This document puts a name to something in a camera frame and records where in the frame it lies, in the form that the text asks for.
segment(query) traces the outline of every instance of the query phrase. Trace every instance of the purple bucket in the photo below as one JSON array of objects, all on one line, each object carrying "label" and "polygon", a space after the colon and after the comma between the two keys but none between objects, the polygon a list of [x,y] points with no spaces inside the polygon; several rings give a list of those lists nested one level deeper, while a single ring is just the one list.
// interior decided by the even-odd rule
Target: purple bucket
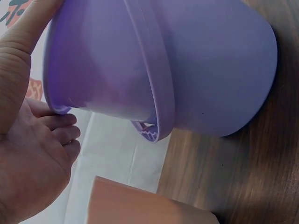
[{"label": "purple bucket", "polygon": [[174,127],[226,136],[258,112],[276,66],[272,28],[239,0],[65,0],[44,88],[57,113],[129,119],[152,142]]}]

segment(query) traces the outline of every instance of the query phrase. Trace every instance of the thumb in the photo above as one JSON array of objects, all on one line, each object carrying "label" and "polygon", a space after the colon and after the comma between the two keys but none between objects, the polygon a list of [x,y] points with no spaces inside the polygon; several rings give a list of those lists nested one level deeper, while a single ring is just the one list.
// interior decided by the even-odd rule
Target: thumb
[{"label": "thumb", "polygon": [[[21,5],[28,0],[10,1]],[[0,38],[0,135],[8,133],[28,88],[31,53],[63,0],[32,0],[23,16]]]}]

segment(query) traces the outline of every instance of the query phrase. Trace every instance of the finger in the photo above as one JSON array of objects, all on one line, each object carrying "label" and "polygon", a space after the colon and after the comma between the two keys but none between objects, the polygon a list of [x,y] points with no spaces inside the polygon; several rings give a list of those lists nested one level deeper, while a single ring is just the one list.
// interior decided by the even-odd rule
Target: finger
[{"label": "finger", "polygon": [[57,128],[52,133],[56,136],[56,139],[61,145],[67,145],[70,141],[80,137],[80,129],[76,126]]},{"label": "finger", "polygon": [[77,118],[73,114],[45,116],[39,118],[39,120],[51,131],[61,127],[72,126],[77,122]]},{"label": "finger", "polygon": [[55,115],[55,112],[50,110],[48,105],[44,102],[28,98],[27,103],[31,109],[32,114],[37,118]]},{"label": "finger", "polygon": [[64,0],[32,0],[21,18],[2,36],[1,46],[31,54]]},{"label": "finger", "polygon": [[73,163],[78,158],[78,155],[80,154],[80,142],[77,140],[73,140],[70,144],[65,145],[64,149],[66,150],[71,165],[73,165]]}]

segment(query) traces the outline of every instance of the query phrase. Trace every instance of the wood grain surface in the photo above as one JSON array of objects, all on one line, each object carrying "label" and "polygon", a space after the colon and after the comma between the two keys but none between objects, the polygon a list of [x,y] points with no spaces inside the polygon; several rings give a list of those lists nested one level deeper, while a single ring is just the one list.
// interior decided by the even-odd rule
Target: wood grain surface
[{"label": "wood grain surface", "polygon": [[158,193],[226,224],[299,224],[299,0],[246,0],[275,30],[267,102],[226,138],[174,131]]}]

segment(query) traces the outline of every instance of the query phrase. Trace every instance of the hand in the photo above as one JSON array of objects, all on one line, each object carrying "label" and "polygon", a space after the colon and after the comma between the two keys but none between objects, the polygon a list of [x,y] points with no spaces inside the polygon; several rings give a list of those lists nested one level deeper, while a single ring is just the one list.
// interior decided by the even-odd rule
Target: hand
[{"label": "hand", "polygon": [[0,38],[0,223],[44,210],[67,186],[80,152],[73,115],[25,99],[31,53],[63,0],[33,0]]}]

